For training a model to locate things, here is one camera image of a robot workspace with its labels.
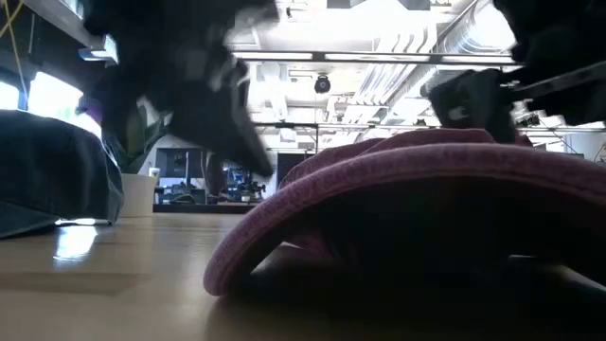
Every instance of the window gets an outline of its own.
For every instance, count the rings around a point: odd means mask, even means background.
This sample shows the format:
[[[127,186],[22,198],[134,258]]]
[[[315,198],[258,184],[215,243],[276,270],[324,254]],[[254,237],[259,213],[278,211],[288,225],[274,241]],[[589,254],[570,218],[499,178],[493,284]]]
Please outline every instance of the window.
[[[0,109],[19,109],[19,89],[0,82]]]
[[[30,113],[53,117],[74,124],[101,137],[101,128],[88,115],[76,115],[82,92],[44,72],[38,72],[31,82],[28,109]]]

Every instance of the maroon cloth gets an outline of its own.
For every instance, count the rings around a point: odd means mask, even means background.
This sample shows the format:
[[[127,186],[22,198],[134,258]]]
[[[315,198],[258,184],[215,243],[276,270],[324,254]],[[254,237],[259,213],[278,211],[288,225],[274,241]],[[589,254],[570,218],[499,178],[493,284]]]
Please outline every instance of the maroon cloth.
[[[565,260],[602,279],[606,169],[521,143],[440,129],[323,151],[225,237],[205,288],[228,294],[283,242],[385,283],[510,254]]]

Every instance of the wooden table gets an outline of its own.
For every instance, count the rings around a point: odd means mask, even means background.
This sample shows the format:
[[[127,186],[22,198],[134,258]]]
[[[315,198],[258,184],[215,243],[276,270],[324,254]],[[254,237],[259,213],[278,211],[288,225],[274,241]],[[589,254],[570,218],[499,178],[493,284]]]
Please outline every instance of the wooden table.
[[[0,242],[0,340],[511,339],[209,296],[206,264],[240,218],[157,214]]]

